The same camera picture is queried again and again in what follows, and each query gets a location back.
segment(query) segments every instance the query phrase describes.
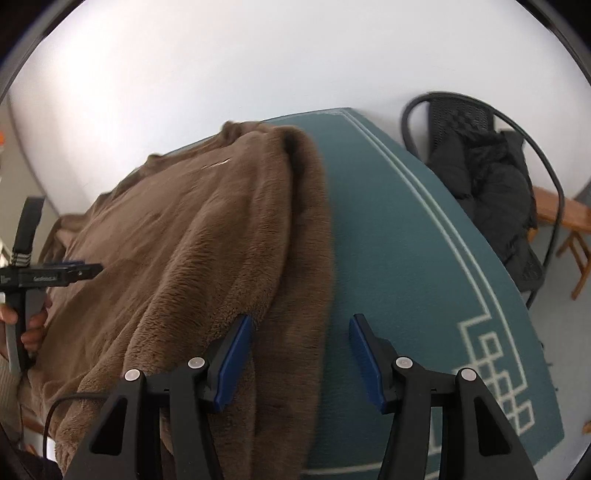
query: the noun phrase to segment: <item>blanket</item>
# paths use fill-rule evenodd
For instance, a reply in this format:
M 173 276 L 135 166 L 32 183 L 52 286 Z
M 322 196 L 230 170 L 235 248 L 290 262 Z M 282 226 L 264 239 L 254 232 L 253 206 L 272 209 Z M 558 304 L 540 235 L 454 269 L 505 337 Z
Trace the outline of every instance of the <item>blanket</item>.
M 194 147 L 150 156 L 84 215 L 57 221 L 42 260 L 64 258 L 105 269 L 50 291 L 22 403 L 45 418 L 55 399 L 108 392 L 131 368 L 170 371 L 247 313 L 252 357 L 233 403 L 209 419 L 220 464 L 228 480 L 299 478 L 333 278 L 322 163 L 304 133 L 228 122 Z M 56 410 L 50 434 L 63 471 L 98 409 L 81 401 Z

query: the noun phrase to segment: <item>wooden table leg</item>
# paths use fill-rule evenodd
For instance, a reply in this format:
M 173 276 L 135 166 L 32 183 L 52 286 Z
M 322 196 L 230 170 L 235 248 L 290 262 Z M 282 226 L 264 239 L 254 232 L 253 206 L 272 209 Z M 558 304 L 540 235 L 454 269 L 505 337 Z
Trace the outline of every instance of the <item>wooden table leg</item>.
M 583 250 L 586 260 L 585 262 L 583 262 L 583 260 L 579 256 L 579 253 L 577 252 L 577 249 L 575 247 L 575 243 L 578 243 L 581 247 L 581 250 Z M 591 253 L 589 252 L 589 247 L 587 246 L 587 243 L 585 243 L 584 238 L 581 236 L 580 233 L 575 231 L 571 231 L 567 239 L 558 249 L 558 252 L 556 252 L 556 256 L 561 256 L 564 252 L 566 252 L 567 249 L 570 249 L 570 251 L 573 253 L 574 260 L 577 262 L 577 266 L 579 268 L 579 271 L 581 272 L 581 278 L 579 279 L 577 285 L 570 294 L 570 297 L 573 300 L 576 300 L 579 294 L 581 293 L 581 290 L 583 290 L 585 282 L 589 278 L 589 274 L 591 274 Z
M 556 256 L 560 257 L 564 252 L 566 252 L 566 249 L 573 243 L 573 240 L 574 240 L 574 232 L 570 232 L 568 237 L 566 238 L 566 240 L 563 242 L 563 244 L 560 246 L 560 248 L 556 252 Z

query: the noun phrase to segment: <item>black cable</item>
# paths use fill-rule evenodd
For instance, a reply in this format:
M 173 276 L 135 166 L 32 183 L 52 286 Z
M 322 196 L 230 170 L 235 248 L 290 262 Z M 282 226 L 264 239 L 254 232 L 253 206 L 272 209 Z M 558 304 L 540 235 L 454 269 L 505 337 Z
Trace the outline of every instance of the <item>black cable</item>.
M 69 400 L 106 400 L 109 398 L 108 394 L 105 393 L 74 393 L 72 395 L 66 395 L 65 397 L 58 398 L 50 407 L 45 420 L 45 428 L 43 428 L 43 459 L 47 460 L 47 438 L 49 437 L 49 425 L 51 424 L 51 417 L 56 408 L 63 402 Z

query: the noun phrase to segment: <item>chair backrest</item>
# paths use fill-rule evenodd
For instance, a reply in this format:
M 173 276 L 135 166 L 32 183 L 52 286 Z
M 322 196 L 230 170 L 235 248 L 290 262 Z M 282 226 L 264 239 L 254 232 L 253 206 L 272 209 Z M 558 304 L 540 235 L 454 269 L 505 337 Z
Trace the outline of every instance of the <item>chair backrest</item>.
M 487 103 L 482 102 L 476 98 L 462 95 L 461 93 L 429 92 L 412 99 L 402 112 L 400 128 L 402 131 L 404 146 L 417 158 L 419 158 L 419 155 L 417 146 L 415 145 L 413 137 L 410 134 L 409 118 L 414 108 L 423 102 L 429 103 L 429 156 L 441 142 L 448 128 L 470 128 L 494 131 L 494 117 L 498 117 L 503 120 L 512 129 L 518 132 L 523 137 L 523 139 L 529 143 L 531 148 L 534 149 L 535 153 L 544 164 L 544 167 L 548 172 L 548 175 L 550 175 L 552 183 L 554 184 L 554 187 L 558 193 L 556 220 L 554 221 L 552 235 L 550 237 L 548 250 L 546 250 L 543 263 L 544 270 L 547 270 L 556 248 L 558 227 L 562 222 L 564 212 L 564 191 L 560 181 L 558 180 L 558 177 L 556 176 L 556 173 L 554 172 L 554 169 L 552 168 L 552 165 L 548 161 L 548 158 L 544 152 L 542 152 L 542 149 L 538 146 L 534 139 L 531 138 L 527 132 L 523 130 L 517 123 L 491 105 L 488 105 Z M 537 290 L 530 294 L 530 297 L 527 300 L 528 308 L 534 301 L 536 294 Z
M 485 104 L 467 102 L 452 96 L 429 101 L 429 155 L 437 148 L 449 128 L 494 131 L 494 115 Z

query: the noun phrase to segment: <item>floor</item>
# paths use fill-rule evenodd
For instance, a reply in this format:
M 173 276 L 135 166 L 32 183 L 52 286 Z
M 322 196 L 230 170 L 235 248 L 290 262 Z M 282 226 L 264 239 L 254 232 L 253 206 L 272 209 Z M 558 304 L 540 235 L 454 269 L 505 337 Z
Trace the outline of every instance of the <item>floor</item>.
M 567 233 L 560 232 L 560 242 Z M 549 239 L 550 228 L 543 228 L 532 243 L 540 258 Z M 591 435 L 582 434 L 591 420 L 591 280 L 573 301 L 570 292 L 578 278 L 572 254 L 553 258 L 531 308 L 531 321 L 558 389 L 564 426 L 564 440 L 536 465 L 540 480 L 566 479 L 591 442 Z

